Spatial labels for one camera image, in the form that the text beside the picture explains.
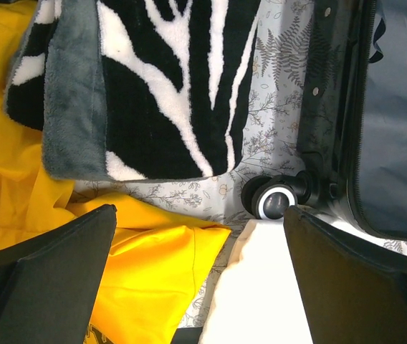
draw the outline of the leaf pattern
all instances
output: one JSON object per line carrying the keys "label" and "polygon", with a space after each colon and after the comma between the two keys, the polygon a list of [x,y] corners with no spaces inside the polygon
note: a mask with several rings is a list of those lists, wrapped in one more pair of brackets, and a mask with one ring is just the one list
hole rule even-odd
{"label": "leaf pattern", "polygon": [[[246,222],[252,218],[241,205],[243,185],[254,176],[293,174],[302,169],[296,141],[309,36],[313,30],[312,10],[313,1],[310,0],[262,0],[252,90],[249,94],[249,116],[244,131],[244,157],[234,171],[200,181],[76,183],[72,195],[74,201],[88,201],[109,191],[119,191],[167,210],[231,227],[231,236],[216,258],[209,277],[196,291],[197,296],[189,305],[180,328],[202,326],[205,322],[212,292],[227,264],[232,246]],[[322,59],[325,56],[336,62],[341,53],[338,48],[320,56],[327,48],[326,44],[313,47],[317,53],[310,58]],[[326,80],[335,83],[336,74],[331,67],[315,72],[325,73]],[[324,131],[332,130],[326,116],[326,111],[332,110],[327,106],[315,114]],[[309,133],[307,141],[310,145],[322,145],[325,137],[313,132]],[[386,241],[384,246],[407,254],[405,242]]]}

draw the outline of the fleece blanket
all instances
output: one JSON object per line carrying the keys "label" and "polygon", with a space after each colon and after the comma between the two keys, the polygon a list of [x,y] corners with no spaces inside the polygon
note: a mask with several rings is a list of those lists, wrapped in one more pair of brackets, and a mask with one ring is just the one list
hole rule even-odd
{"label": "fleece blanket", "polygon": [[259,0],[40,0],[8,116],[55,178],[217,176],[242,156]]}

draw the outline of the bed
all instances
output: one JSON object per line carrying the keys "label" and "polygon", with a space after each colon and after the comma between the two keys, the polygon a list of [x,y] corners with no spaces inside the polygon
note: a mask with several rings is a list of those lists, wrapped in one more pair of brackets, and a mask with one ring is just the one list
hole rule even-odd
{"label": "bed", "polygon": [[[77,182],[73,195],[77,201],[86,201],[116,190],[167,210],[219,221],[232,228],[232,235],[207,281],[183,317],[181,328],[199,327],[205,322],[212,292],[226,266],[231,247],[251,218],[240,201],[243,185],[261,173],[293,174],[302,169],[295,143],[312,10],[311,0],[261,2],[249,117],[244,130],[244,158],[235,171],[204,181],[126,184]],[[373,241],[407,254],[407,242],[375,238]]]}

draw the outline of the white fabric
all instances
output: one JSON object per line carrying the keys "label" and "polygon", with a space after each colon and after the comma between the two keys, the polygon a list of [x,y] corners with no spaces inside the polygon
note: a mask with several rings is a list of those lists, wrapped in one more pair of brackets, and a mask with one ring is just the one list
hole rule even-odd
{"label": "white fabric", "polygon": [[283,221],[251,220],[216,285],[199,344],[312,343]]}

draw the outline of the folded blanket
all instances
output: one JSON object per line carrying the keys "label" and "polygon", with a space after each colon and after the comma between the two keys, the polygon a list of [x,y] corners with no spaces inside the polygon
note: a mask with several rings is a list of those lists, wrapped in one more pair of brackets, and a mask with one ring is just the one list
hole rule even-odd
{"label": "folded blanket", "polygon": [[5,110],[55,178],[216,176],[241,160],[259,0],[40,0]]}

